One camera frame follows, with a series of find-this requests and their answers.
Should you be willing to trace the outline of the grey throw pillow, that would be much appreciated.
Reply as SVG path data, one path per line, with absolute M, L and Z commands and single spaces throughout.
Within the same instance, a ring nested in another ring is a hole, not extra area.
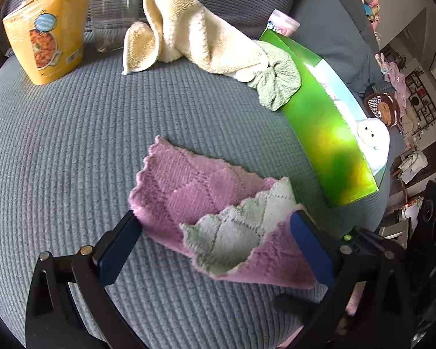
M 291 37 L 320 55 L 358 96 L 381 79 L 373 50 L 339 0 L 294 0 L 290 17 L 300 28 Z

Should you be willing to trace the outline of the pink knitted cloth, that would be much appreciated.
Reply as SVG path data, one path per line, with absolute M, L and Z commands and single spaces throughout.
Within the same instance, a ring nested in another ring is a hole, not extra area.
M 313 288 L 316 280 L 289 228 L 297 203 L 287 177 L 262 178 L 157 136 L 130 208 L 145 234 L 214 280 Z

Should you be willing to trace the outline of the white blue plush toy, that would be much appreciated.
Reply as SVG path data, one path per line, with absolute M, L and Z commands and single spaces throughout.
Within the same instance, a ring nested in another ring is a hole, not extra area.
M 390 135 L 386 125 L 377 118 L 357 121 L 357 140 L 373 175 L 387 164 Z

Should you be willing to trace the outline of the green patterned scrunchie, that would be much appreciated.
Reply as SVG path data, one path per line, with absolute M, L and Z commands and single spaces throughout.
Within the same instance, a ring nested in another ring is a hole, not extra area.
M 269 65 L 259 70 L 247 85 L 258 93 L 260 104 L 277 111 L 289 102 L 301 87 L 301 76 L 292 57 L 284 50 L 264 41 L 256 41 L 269 59 Z

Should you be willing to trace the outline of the brown round plush bag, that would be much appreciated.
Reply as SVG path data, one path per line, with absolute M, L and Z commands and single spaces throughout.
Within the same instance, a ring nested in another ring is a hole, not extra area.
M 400 108 L 394 96 L 389 93 L 373 93 L 363 99 L 364 107 L 388 128 L 399 126 Z

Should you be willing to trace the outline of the grey sofa seat cushion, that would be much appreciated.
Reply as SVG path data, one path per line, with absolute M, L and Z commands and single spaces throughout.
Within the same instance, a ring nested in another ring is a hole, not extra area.
M 0 317 L 19 342 L 37 256 L 74 254 L 114 227 L 157 136 L 262 177 L 289 177 L 296 199 L 336 236 L 375 229 L 386 209 L 389 180 L 328 208 L 286 118 L 244 83 L 186 59 L 126 76 L 121 53 L 87 45 L 75 70 L 36 86 L 9 58 L 0 68 Z M 272 307 L 281 288 L 212 280 L 147 237 L 108 291 L 152 348 L 274 348 L 300 323 Z

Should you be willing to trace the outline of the yellow snack pouch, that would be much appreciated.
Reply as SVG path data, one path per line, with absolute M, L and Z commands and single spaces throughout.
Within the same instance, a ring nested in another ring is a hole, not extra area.
M 31 82 L 51 83 L 83 59 L 90 0 L 25 0 L 3 18 L 14 55 Z

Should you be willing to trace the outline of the pink white tissue pack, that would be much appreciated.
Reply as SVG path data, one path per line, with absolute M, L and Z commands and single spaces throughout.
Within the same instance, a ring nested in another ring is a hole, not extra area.
M 295 34 L 300 28 L 300 23 L 280 10 L 273 10 L 267 21 L 266 29 L 279 33 L 285 37 Z

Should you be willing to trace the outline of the cream knitted towel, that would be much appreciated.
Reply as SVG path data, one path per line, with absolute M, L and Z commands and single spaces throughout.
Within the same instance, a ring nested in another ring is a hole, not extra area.
M 123 74 L 182 57 L 212 74 L 247 83 L 269 67 L 263 49 L 198 0 L 142 0 L 146 23 L 124 37 Z

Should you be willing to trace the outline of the pink floral garment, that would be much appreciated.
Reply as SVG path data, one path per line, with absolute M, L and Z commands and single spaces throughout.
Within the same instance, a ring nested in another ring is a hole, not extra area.
M 384 74 L 384 80 L 389 82 L 394 88 L 394 98 L 399 105 L 400 117 L 406 113 L 408 98 L 411 96 L 405 76 L 399 70 L 394 61 L 387 61 L 383 53 L 375 55 L 376 62 Z

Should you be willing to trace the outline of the pink plush toy pile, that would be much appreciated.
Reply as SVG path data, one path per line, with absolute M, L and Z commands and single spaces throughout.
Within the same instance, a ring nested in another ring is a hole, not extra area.
M 375 32 L 380 23 L 380 4 L 379 0 L 361 0 L 365 15 L 369 19 L 373 31 Z

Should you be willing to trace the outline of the clear bottle metal cap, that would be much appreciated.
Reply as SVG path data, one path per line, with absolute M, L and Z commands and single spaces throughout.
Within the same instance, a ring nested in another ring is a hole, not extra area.
M 101 53 L 123 48 L 126 30 L 139 20 L 142 0 L 91 0 L 96 48 Z

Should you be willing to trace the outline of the green cardboard box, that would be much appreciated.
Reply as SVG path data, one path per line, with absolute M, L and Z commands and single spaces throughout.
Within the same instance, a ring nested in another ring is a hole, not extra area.
M 379 190 L 385 167 L 375 176 L 357 140 L 357 121 L 367 118 L 348 87 L 319 55 L 269 29 L 260 41 L 286 51 L 296 64 L 301 87 L 283 105 L 324 197 L 345 206 Z

